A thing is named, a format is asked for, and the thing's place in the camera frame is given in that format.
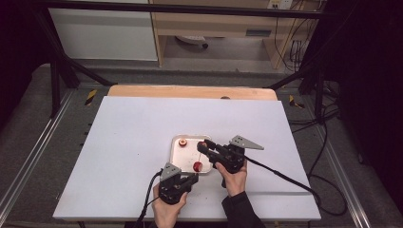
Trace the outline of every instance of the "small round object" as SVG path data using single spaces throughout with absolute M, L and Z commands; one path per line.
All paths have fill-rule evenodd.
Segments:
M 200 173 L 202 171 L 202 163 L 200 161 L 196 161 L 193 164 L 193 170 L 195 170 L 196 173 Z
M 186 145 L 187 145 L 187 140 L 186 140 L 186 139 L 180 139 L 180 140 L 179 140 L 179 145 L 180 145 L 181 147 L 186 146 Z

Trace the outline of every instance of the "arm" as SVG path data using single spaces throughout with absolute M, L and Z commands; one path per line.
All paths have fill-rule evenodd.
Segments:
M 222 201 L 222 207 L 228 218 L 228 228 L 264 228 L 264 224 L 255 214 L 246 193 L 246 161 L 236 174 L 230 174 L 219 162 L 216 167 L 225 179 L 228 197 Z
M 159 183 L 153 187 L 154 199 L 158 197 Z M 187 192 L 183 193 L 181 200 L 174 205 L 169 205 L 163 202 L 161 199 L 156 199 L 152 202 L 152 209 L 154 211 L 154 222 L 150 225 L 150 228 L 173 228 L 175 226 L 178 214 L 186 204 Z

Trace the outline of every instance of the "floor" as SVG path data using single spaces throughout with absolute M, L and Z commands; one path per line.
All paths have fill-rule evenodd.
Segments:
M 291 74 L 287 68 L 273 70 L 265 54 L 262 41 L 258 39 L 208 38 L 209 48 L 187 45 L 171 37 L 168 40 L 163 66 L 139 62 L 83 61 L 103 77 L 120 84 L 159 84 L 193 86 L 250 86 L 271 85 Z M 15 108 L 9 123 L 0 132 L 0 226 L 2 227 L 78 227 L 52 217 L 60 194 L 85 143 L 102 97 L 108 88 L 97 85 L 84 75 L 79 75 L 82 84 L 78 89 L 65 89 L 70 102 L 64 110 L 57 127 L 49 132 L 48 139 L 37 143 L 47 124 L 52 124 L 48 115 L 51 108 L 49 72 L 46 66 L 33 75 L 23 100 Z M 311 120 L 311 96 L 300 96 L 299 81 L 294 81 L 277 91 L 283 102 L 289 121 Z M 90 106 L 84 105 L 91 89 L 98 89 Z M 290 105 L 293 95 L 298 105 Z M 330 105 L 334 98 L 325 98 Z M 313 221 L 311 227 L 403 227 L 403 218 L 395 208 L 371 166 L 358 162 L 355 146 L 342 119 L 332 118 L 327 124 L 328 139 L 325 154 L 319 159 L 315 174 L 338 185 L 338 173 L 332 166 L 333 150 L 339 159 L 348 180 L 355 190 L 368 224 L 357 224 L 353 218 L 356 205 L 343 216 L 332 216 L 321 211 L 322 220 Z M 300 129 L 291 125 L 291 129 Z M 324 128 L 313 125 L 294 133 L 297 149 L 305 170 L 308 172 L 323 145 Z M 40 147 L 40 157 L 29 160 L 33 169 L 21 170 L 32 148 Z M 17 180 L 19 172 L 27 172 L 25 180 Z M 22 186 L 10 188 L 14 181 Z M 332 212 L 343 210 L 342 197 L 335 188 L 318 179 L 311 185 L 318 191 L 323 207 Z M 10 192 L 18 190 L 10 201 L 5 201 Z M 306 222 L 267 222 L 267 227 L 307 227 Z M 87 227 L 123 227 L 121 223 L 90 223 Z

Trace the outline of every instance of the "white table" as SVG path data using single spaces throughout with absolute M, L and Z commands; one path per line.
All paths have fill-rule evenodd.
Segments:
M 148 184 L 169 161 L 179 134 L 208 135 L 219 144 L 241 135 L 264 146 L 247 149 L 247 156 L 309 186 L 281 102 L 104 97 L 53 216 L 136 220 Z M 311 194 L 250 162 L 246 192 L 263 221 L 320 219 Z M 179 220 L 225 220 L 225 196 L 213 169 L 193 186 Z M 152 218 L 149 207 L 144 220 Z

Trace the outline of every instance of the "person's left hand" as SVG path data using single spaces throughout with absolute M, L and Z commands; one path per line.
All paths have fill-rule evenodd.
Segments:
M 154 199 L 159 195 L 158 183 L 153 187 Z M 186 205 L 187 192 L 183 193 L 181 200 L 174 205 L 165 203 L 162 199 L 156 199 L 152 202 L 152 209 L 154 211 L 154 219 L 158 228 L 173 228 L 175 226 L 178 214 L 181 209 Z

